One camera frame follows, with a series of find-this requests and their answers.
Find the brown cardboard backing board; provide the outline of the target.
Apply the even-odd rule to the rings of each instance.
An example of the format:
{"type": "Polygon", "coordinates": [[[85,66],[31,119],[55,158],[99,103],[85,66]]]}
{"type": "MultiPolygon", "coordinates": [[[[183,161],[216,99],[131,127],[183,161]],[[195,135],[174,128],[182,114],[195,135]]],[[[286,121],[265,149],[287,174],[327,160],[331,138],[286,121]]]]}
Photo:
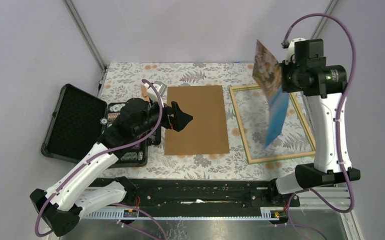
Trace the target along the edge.
{"type": "Polygon", "coordinates": [[[180,132],[167,130],[166,156],[216,155],[230,152],[223,87],[170,86],[167,103],[177,102],[181,111],[193,117],[180,132]]]}

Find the seascape photo print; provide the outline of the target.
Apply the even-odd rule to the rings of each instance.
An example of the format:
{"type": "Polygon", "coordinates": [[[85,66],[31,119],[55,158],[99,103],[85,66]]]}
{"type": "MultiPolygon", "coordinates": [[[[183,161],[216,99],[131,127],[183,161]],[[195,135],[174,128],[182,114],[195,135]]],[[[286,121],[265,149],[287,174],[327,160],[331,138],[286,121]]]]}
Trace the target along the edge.
{"type": "Polygon", "coordinates": [[[282,68],[276,57],[256,41],[252,78],[262,89],[269,111],[263,147],[267,148],[282,133],[289,106],[289,94],[282,90],[282,68]]]}

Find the wooden picture frame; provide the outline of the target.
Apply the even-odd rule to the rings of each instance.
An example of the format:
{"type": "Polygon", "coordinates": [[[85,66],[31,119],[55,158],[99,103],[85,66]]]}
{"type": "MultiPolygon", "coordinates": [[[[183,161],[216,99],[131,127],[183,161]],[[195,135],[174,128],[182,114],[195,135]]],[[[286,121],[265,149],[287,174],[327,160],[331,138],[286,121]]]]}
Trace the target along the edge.
{"type": "Polygon", "coordinates": [[[268,102],[258,85],[230,87],[230,97],[239,134],[249,164],[313,157],[316,141],[302,103],[295,93],[288,96],[288,108],[281,134],[265,146],[269,128],[268,102]]]}

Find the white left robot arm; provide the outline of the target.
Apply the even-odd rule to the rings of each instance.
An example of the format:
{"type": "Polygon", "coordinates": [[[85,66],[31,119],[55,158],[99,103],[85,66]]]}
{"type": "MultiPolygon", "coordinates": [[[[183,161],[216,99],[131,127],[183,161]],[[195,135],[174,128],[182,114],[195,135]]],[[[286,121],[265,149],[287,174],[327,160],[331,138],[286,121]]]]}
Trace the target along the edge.
{"type": "Polygon", "coordinates": [[[175,101],[166,105],[161,99],[129,99],[116,119],[72,170],[46,190],[37,188],[30,194],[37,211],[35,234],[38,237],[47,236],[47,233],[40,233],[41,221],[50,228],[49,234],[61,237],[94,211],[118,203],[131,205],[136,193],[119,180],[113,180],[88,194],[84,194],[84,191],[129,148],[147,140],[160,127],[180,132],[192,120],[193,116],[183,112],[175,101]]]}

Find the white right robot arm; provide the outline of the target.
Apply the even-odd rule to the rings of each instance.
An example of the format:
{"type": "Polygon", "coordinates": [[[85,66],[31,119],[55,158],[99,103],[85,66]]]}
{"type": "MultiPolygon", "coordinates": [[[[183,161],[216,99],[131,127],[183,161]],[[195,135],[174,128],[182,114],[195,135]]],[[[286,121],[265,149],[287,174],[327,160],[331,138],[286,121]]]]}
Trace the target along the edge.
{"type": "Polygon", "coordinates": [[[282,91],[305,96],[316,149],[312,163],[299,164],[294,173],[271,181],[267,199],[274,206],[284,203],[287,194],[361,179],[348,155],[345,126],[336,127],[345,115],[344,105],[339,106],[345,104],[345,68],[326,64],[322,39],[294,38],[283,43],[283,48],[287,55],[280,64],[282,91]]]}

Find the tan wooden block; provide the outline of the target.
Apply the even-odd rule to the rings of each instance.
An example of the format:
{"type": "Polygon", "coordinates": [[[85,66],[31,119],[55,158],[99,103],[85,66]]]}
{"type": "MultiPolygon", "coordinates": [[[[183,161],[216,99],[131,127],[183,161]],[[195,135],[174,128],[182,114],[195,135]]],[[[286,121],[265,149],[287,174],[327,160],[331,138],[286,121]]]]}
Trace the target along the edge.
{"type": "Polygon", "coordinates": [[[141,95],[144,99],[147,99],[149,97],[147,90],[148,88],[145,85],[141,86],[141,95]]]}

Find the floral patterned tablecloth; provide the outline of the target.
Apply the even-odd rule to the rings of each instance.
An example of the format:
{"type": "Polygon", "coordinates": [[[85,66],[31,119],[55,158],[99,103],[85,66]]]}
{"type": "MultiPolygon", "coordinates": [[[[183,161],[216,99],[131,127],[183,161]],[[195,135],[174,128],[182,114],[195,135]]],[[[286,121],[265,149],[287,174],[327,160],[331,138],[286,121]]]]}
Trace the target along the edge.
{"type": "Polygon", "coordinates": [[[222,86],[229,153],[165,155],[165,146],[148,149],[143,167],[109,168],[104,178],[200,179],[200,180],[271,180],[292,173],[299,164],[313,162],[301,157],[267,163],[249,164],[239,133],[230,88],[254,84],[253,65],[248,63],[112,63],[100,98],[120,103],[141,98],[142,79],[160,81],[169,87],[222,86]]]}

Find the black poker chip case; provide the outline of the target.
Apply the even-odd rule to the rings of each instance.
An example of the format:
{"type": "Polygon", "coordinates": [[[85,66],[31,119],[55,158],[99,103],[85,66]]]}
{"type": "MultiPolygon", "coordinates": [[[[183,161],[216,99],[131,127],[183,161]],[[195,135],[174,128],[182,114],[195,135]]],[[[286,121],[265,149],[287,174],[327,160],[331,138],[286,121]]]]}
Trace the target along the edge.
{"type": "Polygon", "coordinates": [[[100,135],[119,115],[159,108],[141,98],[125,102],[105,101],[71,85],[64,85],[52,113],[50,126],[42,143],[41,153],[77,164],[90,151],[100,135]]]}

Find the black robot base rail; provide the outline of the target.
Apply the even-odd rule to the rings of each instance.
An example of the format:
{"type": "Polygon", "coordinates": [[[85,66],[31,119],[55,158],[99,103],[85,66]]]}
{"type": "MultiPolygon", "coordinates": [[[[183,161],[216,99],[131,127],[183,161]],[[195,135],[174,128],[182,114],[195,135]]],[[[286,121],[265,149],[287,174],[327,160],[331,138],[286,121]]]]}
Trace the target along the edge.
{"type": "Polygon", "coordinates": [[[122,184],[127,191],[121,203],[139,208],[160,206],[166,201],[170,205],[199,200],[205,203],[248,204],[253,201],[253,196],[257,196],[253,206],[257,204],[262,207],[262,202],[269,203],[269,206],[280,206],[283,203],[285,208],[293,200],[289,199],[290,194],[279,194],[273,180],[142,179],[122,176],[116,177],[114,181],[122,184]]]}

